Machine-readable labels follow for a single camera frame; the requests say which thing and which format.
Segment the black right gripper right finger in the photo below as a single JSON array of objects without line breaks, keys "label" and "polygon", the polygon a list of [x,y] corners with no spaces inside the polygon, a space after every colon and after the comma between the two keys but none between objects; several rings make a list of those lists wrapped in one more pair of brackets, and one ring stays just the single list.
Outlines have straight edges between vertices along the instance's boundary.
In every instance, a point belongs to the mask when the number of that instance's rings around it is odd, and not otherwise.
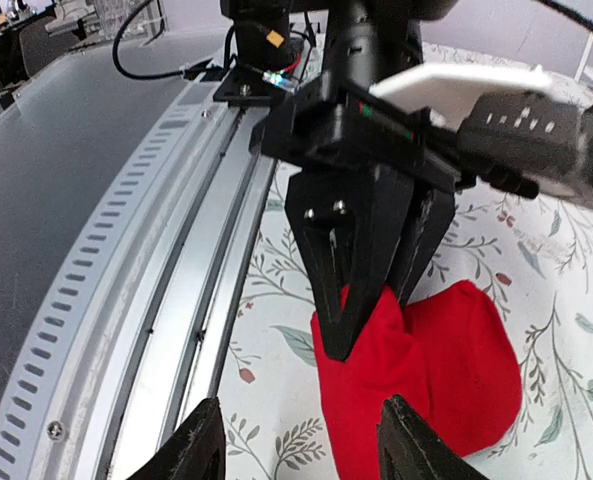
[{"label": "black right gripper right finger", "polygon": [[383,404],[378,451],[381,479],[486,480],[399,395]]}]

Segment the red sock pair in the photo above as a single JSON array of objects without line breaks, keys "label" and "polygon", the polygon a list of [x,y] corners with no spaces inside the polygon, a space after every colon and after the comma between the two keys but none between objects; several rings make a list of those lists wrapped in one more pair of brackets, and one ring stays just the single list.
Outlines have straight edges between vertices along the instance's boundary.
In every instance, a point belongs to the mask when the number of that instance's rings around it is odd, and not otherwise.
[{"label": "red sock pair", "polygon": [[402,396],[461,457],[499,442],[521,409],[520,367],[494,302],[470,281],[407,307],[385,289],[346,361],[311,320],[322,412],[342,479],[380,476],[377,426]]}]

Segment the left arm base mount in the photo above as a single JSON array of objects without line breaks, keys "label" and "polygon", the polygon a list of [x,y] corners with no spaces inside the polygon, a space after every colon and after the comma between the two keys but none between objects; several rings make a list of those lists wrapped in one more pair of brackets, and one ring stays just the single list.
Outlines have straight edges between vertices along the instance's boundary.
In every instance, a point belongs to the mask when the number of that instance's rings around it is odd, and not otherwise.
[{"label": "left arm base mount", "polygon": [[290,16],[329,7],[328,1],[222,1],[232,21],[224,41],[223,71],[213,100],[235,107],[269,107],[296,86],[303,48],[316,37],[309,20],[292,37]]}]

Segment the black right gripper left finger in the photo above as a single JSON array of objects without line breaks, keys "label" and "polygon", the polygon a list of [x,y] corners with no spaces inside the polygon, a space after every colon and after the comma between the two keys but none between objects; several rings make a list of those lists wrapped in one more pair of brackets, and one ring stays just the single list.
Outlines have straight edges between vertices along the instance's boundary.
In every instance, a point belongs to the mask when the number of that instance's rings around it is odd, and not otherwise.
[{"label": "black right gripper left finger", "polygon": [[225,454],[220,402],[205,398],[129,480],[224,480]]}]

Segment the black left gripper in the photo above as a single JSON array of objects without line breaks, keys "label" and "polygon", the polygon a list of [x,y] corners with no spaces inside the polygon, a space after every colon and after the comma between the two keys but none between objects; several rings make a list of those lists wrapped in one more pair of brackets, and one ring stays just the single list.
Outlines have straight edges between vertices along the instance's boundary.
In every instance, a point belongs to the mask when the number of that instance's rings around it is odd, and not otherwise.
[{"label": "black left gripper", "polygon": [[[427,108],[404,113],[369,92],[422,64],[420,22],[444,18],[454,4],[311,5],[328,12],[322,72],[254,127],[250,149],[304,169],[289,180],[285,213],[324,352],[345,361],[386,285],[408,304],[454,218],[461,171],[427,143]],[[338,170],[307,171],[326,169]],[[412,178],[434,188],[415,190]]]}]

